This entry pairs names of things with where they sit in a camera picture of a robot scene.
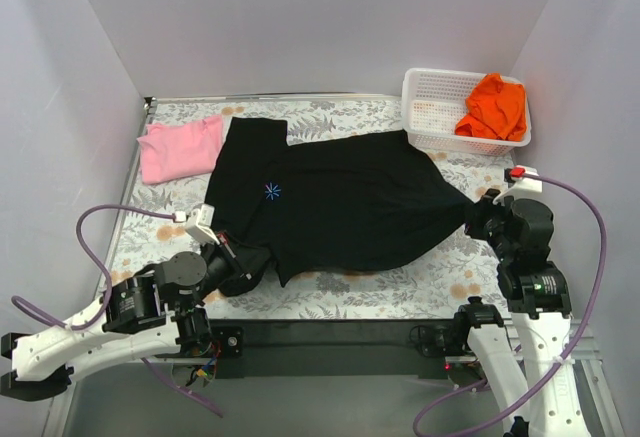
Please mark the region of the black t shirt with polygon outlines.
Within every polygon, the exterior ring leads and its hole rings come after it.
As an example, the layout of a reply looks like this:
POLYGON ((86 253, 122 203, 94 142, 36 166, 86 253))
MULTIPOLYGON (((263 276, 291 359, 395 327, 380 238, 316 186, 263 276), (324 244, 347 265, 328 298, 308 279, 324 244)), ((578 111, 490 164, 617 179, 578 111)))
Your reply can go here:
POLYGON ((375 273, 407 265, 458 230, 472 203, 402 130, 289 144, 283 120, 235 118, 205 195, 253 290, 268 268, 375 273))

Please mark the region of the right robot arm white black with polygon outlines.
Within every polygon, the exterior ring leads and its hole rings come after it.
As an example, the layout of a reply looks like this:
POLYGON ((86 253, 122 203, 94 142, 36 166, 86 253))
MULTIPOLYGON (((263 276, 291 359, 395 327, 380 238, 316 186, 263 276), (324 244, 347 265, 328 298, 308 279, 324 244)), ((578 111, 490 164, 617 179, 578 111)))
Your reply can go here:
POLYGON ((568 349, 568 284, 550 260, 553 213, 543 203, 487 191, 466 234, 498 259, 497 280, 519 339, 512 346, 497 308, 478 297, 459 308, 454 346, 479 360, 507 436, 586 436, 568 349))

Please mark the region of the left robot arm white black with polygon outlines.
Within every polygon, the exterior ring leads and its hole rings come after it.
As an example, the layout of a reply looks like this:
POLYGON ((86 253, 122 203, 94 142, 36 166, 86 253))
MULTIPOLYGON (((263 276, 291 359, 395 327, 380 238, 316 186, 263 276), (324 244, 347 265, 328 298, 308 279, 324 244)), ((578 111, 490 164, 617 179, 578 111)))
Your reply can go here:
POLYGON ((2 396, 41 401, 129 361, 218 355, 225 337, 213 330, 205 298, 214 291, 252 289, 270 260, 268 249, 219 234, 197 252, 143 267, 62 325, 4 335, 1 354, 11 369, 1 378, 2 396))

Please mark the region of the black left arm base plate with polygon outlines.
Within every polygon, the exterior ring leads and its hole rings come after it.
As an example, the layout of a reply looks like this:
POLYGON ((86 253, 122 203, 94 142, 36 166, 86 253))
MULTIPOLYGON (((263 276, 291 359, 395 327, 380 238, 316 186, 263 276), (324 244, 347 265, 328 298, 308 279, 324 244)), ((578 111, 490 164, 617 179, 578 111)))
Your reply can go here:
POLYGON ((235 359, 243 355, 244 329, 240 326, 214 326, 204 337, 199 357, 235 359))

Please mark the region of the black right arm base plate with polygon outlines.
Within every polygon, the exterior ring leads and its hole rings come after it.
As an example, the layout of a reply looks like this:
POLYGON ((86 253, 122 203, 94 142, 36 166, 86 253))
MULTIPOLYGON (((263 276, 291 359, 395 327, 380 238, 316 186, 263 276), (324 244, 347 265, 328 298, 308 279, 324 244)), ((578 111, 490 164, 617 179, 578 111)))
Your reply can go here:
POLYGON ((451 325, 416 325, 409 332, 409 343, 425 357, 471 355, 462 336, 451 325))

